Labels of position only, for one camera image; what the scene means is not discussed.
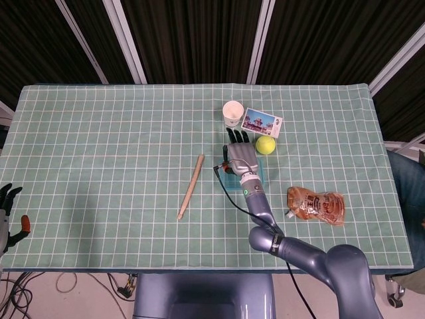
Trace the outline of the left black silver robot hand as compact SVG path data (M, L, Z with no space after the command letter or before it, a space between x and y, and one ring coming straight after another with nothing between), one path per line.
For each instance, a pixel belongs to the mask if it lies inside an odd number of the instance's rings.
M23 190L22 187L13 189L13 184L8 183L1 188L1 257L14 247L19 241L26 238L31 233L31 222L27 215L21 217L21 230L15 234L10 234L9 218L13 208L14 198Z

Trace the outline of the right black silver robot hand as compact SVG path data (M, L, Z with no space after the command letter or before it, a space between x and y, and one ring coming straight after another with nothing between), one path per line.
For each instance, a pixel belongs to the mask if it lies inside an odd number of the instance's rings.
M258 173L258 160L254 144L250 141L244 130L235 130L227 127L226 131L230 140L223 145L223 160L230 167L229 172L242 176L245 173Z

